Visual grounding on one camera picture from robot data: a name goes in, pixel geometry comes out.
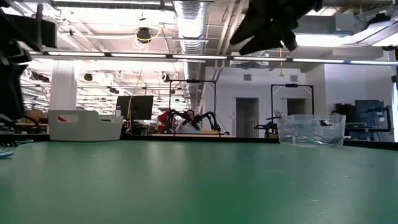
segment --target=white plastic bin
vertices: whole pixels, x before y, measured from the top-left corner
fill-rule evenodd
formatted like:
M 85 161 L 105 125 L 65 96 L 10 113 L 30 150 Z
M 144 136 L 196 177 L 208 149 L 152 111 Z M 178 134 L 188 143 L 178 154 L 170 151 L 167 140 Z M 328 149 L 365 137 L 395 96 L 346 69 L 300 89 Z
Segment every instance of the white plastic bin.
M 122 116 L 100 116 L 97 111 L 49 110 L 52 141 L 111 141 L 120 139 Z
M 277 120 L 279 142 L 299 146 L 342 146 L 346 116 L 290 115 Z

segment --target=white wall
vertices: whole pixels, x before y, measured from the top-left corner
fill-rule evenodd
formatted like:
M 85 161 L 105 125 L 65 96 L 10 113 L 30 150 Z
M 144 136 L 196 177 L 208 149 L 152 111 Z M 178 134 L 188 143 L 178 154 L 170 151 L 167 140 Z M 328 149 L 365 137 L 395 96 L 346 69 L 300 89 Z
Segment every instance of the white wall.
M 327 111 L 335 103 L 355 104 L 355 100 L 384 100 L 392 104 L 388 66 L 325 65 Z
M 386 52 L 378 60 L 388 60 Z M 307 73 L 305 80 L 314 85 L 315 113 L 329 114 L 335 103 L 354 105 L 355 100 L 383 100 L 385 106 L 392 105 L 391 75 L 388 66 L 319 65 Z M 382 135 L 383 141 L 393 141 L 392 135 Z
M 308 85 L 314 88 L 314 108 L 315 114 L 327 114 L 326 109 L 326 83 L 325 83 L 325 66 L 319 65 L 309 71 L 305 77 Z
M 208 68 L 207 75 L 213 75 L 213 68 Z M 252 82 L 244 82 L 243 74 L 252 74 Z M 216 114 L 224 127 L 222 132 L 229 131 L 234 133 L 233 127 L 236 127 L 236 98 L 258 98 L 259 99 L 259 124 L 266 124 L 266 118 L 271 117 L 271 83 L 285 84 L 290 83 L 289 75 L 298 75 L 300 83 L 305 83 L 305 74 L 300 73 L 299 69 L 284 69 L 284 77 L 279 76 L 280 70 L 268 71 L 265 69 L 241 70 L 240 68 L 226 68 L 217 83 L 217 106 Z M 206 86 L 203 94 L 203 111 L 214 110 L 214 92 Z M 274 110 L 281 110 L 287 114 L 286 98 L 301 98 L 307 101 L 311 96 L 302 88 L 282 87 L 274 96 Z M 207 122 L 203 123 L 203 129 L 209 129 Z

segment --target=table surface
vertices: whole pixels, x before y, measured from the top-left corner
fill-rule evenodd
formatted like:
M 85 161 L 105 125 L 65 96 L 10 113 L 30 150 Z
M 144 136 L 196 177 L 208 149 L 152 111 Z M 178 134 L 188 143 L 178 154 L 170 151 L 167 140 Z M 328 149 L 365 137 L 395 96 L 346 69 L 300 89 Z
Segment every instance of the table surface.
M 36 142 L 0 160 L 0 223 L 398 223 L 398 153 Z

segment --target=computer monitor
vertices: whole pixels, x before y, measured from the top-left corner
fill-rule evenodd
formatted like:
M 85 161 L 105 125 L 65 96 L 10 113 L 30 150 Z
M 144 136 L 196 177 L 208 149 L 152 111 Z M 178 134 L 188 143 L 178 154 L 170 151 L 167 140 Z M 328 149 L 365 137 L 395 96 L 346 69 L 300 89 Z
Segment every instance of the computer monitor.
M 356 111 L 360 119 L 385 117 L 382 100 L 355 100 Z
M 121 110 L 121 115 L 126 120 L 130 120 L 128 117 L 130 98 L 132 118 L 134 120 L 150 120 L 152 117 L 154 96 L 118 96 L 116 109 Z

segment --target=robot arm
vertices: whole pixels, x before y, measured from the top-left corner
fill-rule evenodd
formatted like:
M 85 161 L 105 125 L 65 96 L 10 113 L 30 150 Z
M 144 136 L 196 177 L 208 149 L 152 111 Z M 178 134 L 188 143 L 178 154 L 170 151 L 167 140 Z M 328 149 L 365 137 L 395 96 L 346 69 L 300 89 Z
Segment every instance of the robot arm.
M 181 113 L 176 110 L 170 110 L 169 116 L 167 117 L 167 123 L 166 123 L 166 128 L 165 128 L 168 133 L 172 132 L 173 121 L 174 121 L 175 115 L 180 116 L 181 118 L 185 119 L 186 121 L 189 120 L 189 116 L 188 116 L 187 112 Z
M 168 133 L 172 132 L 173 120 L 174 120 L 174 116 L 175 115 L 178 115 L 178 116 L 180 116 L 181 118 L 183 118 L 185 120 L 183 124 L 186 124 L 189 121 L 189 115 L 188 115 L 187 112 L 181 113 L 181 112 L 178 112 L 176 110 L 170 110 L 169 111 L 169 117 L 167 118 L 167 124 L 166 124 L 166 131 Z M 200 121 L 202 121 L 203 118 L 207 118 L 209 120 L 210 126 L 211 126 L 211 130 L 221 131 L 221 128 L 217 124 L 217 121 L 216 121 L 216 115 L 212 111 L 209 111 L 209 112 L 207 112 L 207 113 L 205 113 L 203 115 L 199 115 L 199 114 L 195 115 L 195 117 L 193 118 L 193 121 L 192 121 L 192 125 L 198 127 L 198 123 Z
M 207 113 L 205 113 L 203 115 L 197 114 L 194 117 L 194 119 L 192 121 L 192 124 L 199 123 L 200 121 L 203 120 L 203 118 L 207 118 L 209 120 L 209 123 L 210 123 L 210 126 L 211 126 L 211 130 L 213 130 L 213 131 L 221 131 L 220 126 L 217 124 L 216 115 L 212 111 L 209 111 L 209 112 L 207 112 Z

